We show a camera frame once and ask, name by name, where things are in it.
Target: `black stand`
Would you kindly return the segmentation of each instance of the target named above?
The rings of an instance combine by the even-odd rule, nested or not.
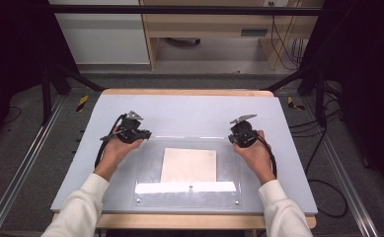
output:
[[[325,107],[324,107],[324,93],[325,93],[324,73],[320,69],[318,71],[318,80],[317,80],[315,117],[317,118],[318,124],[321,127],[325,127],[327,125],[327,118],[325,116]]]
[[[80,74],[72,72],[71,70],[61,65],[55,65],[53,67],[46,66],[41,76],[41,91],[43,97],[43,121],[41,123],[42,125],[45,125],[47,123],[52,114],[50,83],[52,83],[53,87],[56,89],[59,95],[68,95],[68,93],[71,91],[71,87],[69,86],[68,82],[64,78],[62,78],[62,76],[59,77],[57,73],[62,74],[64,77],[73,78],[97,92],[102,92],[107,89],[89,81],[88,79],[82,77]]]

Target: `tripod leg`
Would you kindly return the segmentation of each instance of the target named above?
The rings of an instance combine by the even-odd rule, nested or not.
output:
[[[296,72],[288,75],[284,79],[280,80],[279,82],[274,83],[271,86],[269,86],[269,87],[267,87],[265,89],[261,89],[261,90],[262,91],[267,90],[267,91],[274,92],[274,91],[280,89],[281,87],[287,85],[288,83],[290,83],[290,82],[292,82],[294,80],[304,78],[308,71],[309,71],[308,67],[301,68],[301,69],[297,70]]]
[[[59,75],[54,67],[49,67],[47,77],[59,95],[68,95],[71,92],[71,87],[66,81],[65,76]]]
[[[58,70],[59,72],[63,73],[64,75],[67,75],[69,77],[72,77],[73,79],[77,80],[78,82],[90,87],[91,89],[95,90],[95,91],[104,91],[106,90],[107,88],[104,88],[104,87],[101,87],[89,80],[87,80],[86,78],[82,77],[80,74],[78,73],[74,73],[68,69],[66,69],[65,67],[61,66],[61,65],[55,65],[55,68],[56,70]]]
[[[48,78],[49,68],[46,67],[41,74],[41,94],[43,97],[43,121],[42,125],[45,125],[52,114],[52,104],[50,100],[50,84]]]
[[[324,74],[321,70],[319,70],[318,80],[317,80],[317,98],[315,102],[315,116],[317,117],[318,124],[321,127],[327,126],[327,118],[325,116],[325,108],[324,108],[324,93],[325,93]]]

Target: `hand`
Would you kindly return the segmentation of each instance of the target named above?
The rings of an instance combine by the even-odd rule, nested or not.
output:
[[[265,138],[265,133],[262,130],[258,130],[257,133],[262,138]],[[241,148],[235,143],[233,146],[234,151],[244,158],[248,167],[257,175],[261,185],[268,181],[275,180],[275,176],[271,170],[269,152],[260,141],[256,141],[247,148]]]
[[[103,157],[94,171],[95,174],[109,181],[117,169],[117,165],[126,157],[133,149],[138,148],[143,139],[135,140],[131,144],[122,142],[116,136],[113,136],[103,151]]]

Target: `cable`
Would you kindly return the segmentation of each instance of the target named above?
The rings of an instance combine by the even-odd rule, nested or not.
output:
[[[305,131],[308,131],[308,130],[312,130],[312,129],[314,129],[315,127],[317,127],[317,124],[314,124],[313,126],[311,126],[311,127],[309,127],[309,128],[306,128],[306,129],[304,129],[304,130],[290,131],[290,133],[292,133],[292,134],[302,133],[302,132],[305,132]]]
[[[317,133],[310,134],[310,135],[294,135],[294,136],[292,136],[292,137],[294,137],[294,138],[298,138],[298,137],[311,137],[311,136],[316,136],[316,135],[318,135],[318,134],[322,134],[322,133],[323,133],[323,131],[319,131],[319,132],[317,132]]]
[[[277,50],[275,49],[275,46],[274,46],[274,42],[272,41],[272,33],[273,33],[273,31],[274,31],[274,29],[275,29],[275,22],[274,22],[274,16],[271,16],[272,17],[272,23],[271,23],[271,37],[270,37],[270,39],[271,39],[271,46],[272,46],[272,49],[275,51],[275,53],[277,54],[277,57],[278,57],[278,59],[280,60],[280,62],[281,62],[281,65],[284,67],[284,68],[286,68],[286,69],[288,69],[288,70],[296,70],[297,68],[288,68],[288,67],[286,67],[285,65],[284,65],[284,63],[283,63],[283,61],[281,60],[281,57],[280,57],[280,54],[277,52]]]
[[[340,113],[341,111],[342,110],[333,111],[333,112],[329,113],[326,116],[326,118],[328,118],[330,116],[333,116],[333,115],[336,115],[336,114]],[[300,123],[300,124],[297,124],[297,125],[290,125],[289,128],[292,129],[292,128],[296,128],[296,127],[301,127],[301,126],[309,125],[309,124],[312,124],[312,123],[318,123],[318,121],[315,119],[315,120],[311,120],[311,121],[308,121],[308,122]]]
[[[332,118],[332,119],[330,119],[330,122],[333,121],[333,120],[335,120],[335,119],[341,119],[342,117],[343,117],[343,116],[340,115],[340,116],[338,116],[338,117]]]
[[[10,123],[10,122],[16,120],[22,114],[22,109],[20,109],[19,107],[10,107],[10,109],[17,109],[19,111],[19,113],[13,119],[8,120],[8,121],[4,121],[3,124],[7,124],[7,123]]]
[[[260,135],[258,135],[257,140],[258,140],[259,142],[261,142],[261,143],[265,146],[266,150],[268,151],[269,156],[270,156],[270,161],[271,161],[272,173],[273,173],[274,176],[277,178],[277,166],[276,166],[276,164],[275,164],[275,158],[274,158],[274,155],[273,155],[272,152],[271,152],[271,149],[270,149],[268,143],[267,143],[267,142],[265,141],[265,139],[262,138]]]
[[[336,110],[336,111],[330,113],[329,115],[327,115],[326,118],[328,118],[328,117],[330,117],[330,116],[332,116],[332,115],[337,115],[337,114],[339,114],[340,112],[341,112],[341,110]],[[308,176],[309,168],[311,167],[312,161],[314,160],[314,157],[315,157],[315,155],[316,155],[316,153],[317,153],[317,151],[318,151],[318,149],[319,149],[319,147],[320,147],[320,145],[321,145],[321,142],[324,140],[324,137],[325,137],[326,132],[327,132],[327,127],[325,126],[325,127],[324,127],[324,130],[322,130],[322,131],[320,131],[320,132],[314,134],[314,135],[321,134],[321,137],[320,137],[320,140],[318,141],[317,145],[315,146],[315,149],[314,149],[314,151],[312,152],[311,157],[310,157],[309,160],[308,160],[308,164],[306,165],[306,167],[305,167],[305,169],[304,169],[304,172],[305,172],[305,175],[306,175],[306,176]],[[320,213],[322,213],[322,214],[324,214],[324,215],[327,215],[327,216],[329,216],[329,217],[332,217],[332,218],[342,218],[343,216],[345,216],[345,215],[348,213],[348,202],[347,202],[346,197],[344,196],[344,194],[343,194],[339,189],[337,189],[336,187],[334,187],[333,185],[331,185],[331,184],[329,184],[329,183],[327,183],[327,182],[325,182],[325,181],[316,180],[316,179],[308,179],[308,183],[312,183],[312,182],[317,182],[317,183],[320,183],[320,184],[323,184],[323,185],[326,185],[326,186],[332,188],[333,190],[335,190],[335,191],[336,191],[336,192],[343,198],[343,200],[344,200],[344,202],[345,202],[345,209],[344,209],[344,211],[343,211],[342,213],[340,213],[340,214],[330,214],[330,213],[328,213],[327,211],[321,209],[319,206],[317,206],[318,211],[319,211]]]
[[[274,30],[275,30],[275,33],[277,34],[278,38],[280,39],[281,45],[283,46],[283,49],[284,49],[284,51],[286,52],[287,57],[290,59],[290,61],[293,63],[293,65],[297,66],[297,65],[292,61],[292,59],[291,59],[291,57],[290,57],[290,55],[289,55],[289,52],[287,51],[286,45],[284,44],[284,40],[281,38],[280,33],[278,32],[278,29],[277,29],[277,27],[276,27],[276,25],[275,25],[274,15],[272,16],[272,26],[273,26],[273,28],[274,28]],[[289,24],[289,26],[287,27],[286,34],[288,34],[289,29],[290,29],[290,24]]]
[[[116,120],[115,120],[115,123],[114,125],[112,126],[112,129],[111,131],[109,132],[108,135],[111,135],[113,134],[114,130],[115,130],[115,127],[117,125],[117,123],[122,119],[124,115],[121,115],[119,116]],[[105,147],[106,145],[108,144],[109,142],[109,139],[108,140],[104,140],[102,145],[100,146],[100,149],[99,149],[99,153],[97,154],[97,158],[96,158],[96,162],[94,163],[94,168],[97,168],[97,166],[99,165],[100,161],[102,160],[102,155],[103,155],[103,151],[105,150]]]
[[[299,40],[298,50],[296,53],[296,42]],[[292,58],[290,60],[296,63],[296,67],[299,69],[300,63],[302,62],[302,51],[303,51],[303,39],[294,39],[292,43],[291,55]]]
[[[337,193],[339,193],[339,195],[343,198],[343,201],[345,202],[345,210],[341,213],[341,214],[329,214],[327,211],[321,209],[320,207],[317,206],[318,208],[318,211],[329,216],[329,217],[332,217],[332,218],[342,218],[343,216],[345,216],[347,213],[348,213],[348,202],[347,202],[347,199],[345,197],[345,195],[339,190],[337,189],[336,187],[334,187],[333,185],[325,182],[325,181],[322,181],[322,180],[315,180],[315,179],[312,179],[312,180],[308,180],[309,183],[313,183],[313,182],[317,182],[317,183],[320,183],[320,184],[323,184],[323,185],[326,185],[328,187],[330,187],[331,189],[335,190]]]
[[[330,100],[330,101],[328,101],[326,104],[325,104],[325,107],[328,105],[328,104],[330,104],[330,103],[332,103],[332,102],[338,102],[340,99],[332,99],[332,100]]]

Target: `beige paper sheet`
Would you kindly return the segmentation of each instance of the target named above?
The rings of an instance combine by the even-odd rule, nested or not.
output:
[[[161,183],[216,182],[216,151],[166,148]]]

